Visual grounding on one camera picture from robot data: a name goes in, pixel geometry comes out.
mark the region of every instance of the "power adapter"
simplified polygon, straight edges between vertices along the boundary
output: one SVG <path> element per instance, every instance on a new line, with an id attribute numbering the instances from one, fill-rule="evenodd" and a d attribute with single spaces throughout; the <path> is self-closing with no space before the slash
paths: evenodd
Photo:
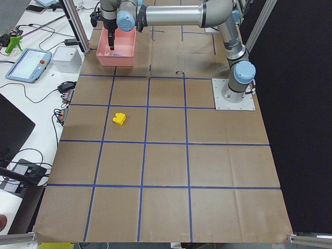
<path id="1" fill-rule="evenodd" d="M 76 39 L 65 39 L 64 44 L 66 46 L 73 46 L 73 45 L 78 45 L 78 42 Z"/>

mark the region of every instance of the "connector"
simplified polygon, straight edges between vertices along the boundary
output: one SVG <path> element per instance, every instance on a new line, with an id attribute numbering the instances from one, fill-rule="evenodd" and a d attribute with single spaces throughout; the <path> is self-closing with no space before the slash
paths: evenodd
<path id="1" fill-rule="evenodd" d="M 64 121 L 66 121 L 66 117 L 69 111 L 69 107 L 62 109 L 59 113 L 59 115 L 57 116 L 57 123 L 64 123 Z"/>
<path id="2" fill-rule="evenodd" d="M 62 103 L 70 103 L 72 101 L 73 94 L 74 94 L 74 89 L 69 89 L 68 91 L 63 93 L 61 96 Z"/>
<path id="3" fill-rule="evenodd" d="M 76 39 L 66 39 L 64 40 L 64 44 L 66 46 L 73 46 L 73 45 L 78 45 L 78 42 Z"/>

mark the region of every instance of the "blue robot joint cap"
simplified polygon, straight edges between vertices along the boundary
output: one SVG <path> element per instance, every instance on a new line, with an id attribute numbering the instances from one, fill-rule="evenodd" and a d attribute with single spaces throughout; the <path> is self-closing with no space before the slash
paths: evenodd
<path id="1" fill-rule="evenodd" d="M 249 61 L 240 61 L 235 65 L 234 77 L 241 84 L 249 84 L 256 75 L 255 66 Z"/>

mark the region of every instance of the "metal mounting plate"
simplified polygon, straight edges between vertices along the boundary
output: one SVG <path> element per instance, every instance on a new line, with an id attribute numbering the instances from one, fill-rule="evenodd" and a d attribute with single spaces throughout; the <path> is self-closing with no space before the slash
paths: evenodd
<path id="1" fill-rule="evenodd" d="M 229 79 L 212 79 L 214 103 L 216 110 L 256 110 L 253 96 L 247 94 L 240 103 L 230 103 L 222 96 L 222 89 L 228 83 Z"/>

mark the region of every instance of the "yellow block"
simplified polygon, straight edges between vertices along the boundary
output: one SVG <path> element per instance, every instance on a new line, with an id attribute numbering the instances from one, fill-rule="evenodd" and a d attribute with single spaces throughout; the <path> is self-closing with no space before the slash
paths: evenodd
<path id="1" fill-rule="evenodd" d="M 71 243 L 41 243 L 39 249 L 74 249 Z"/>
<path id="2" fill-rule="evenodd" d="M 117 125 L 123 125 L 123 122 L 125 121 L 126 119 L 126 115 L 124 113 L 116 113 L 115 114 L 115 117 L 112 119 L 112 121 L 114 123 L 116 123 Z"/>

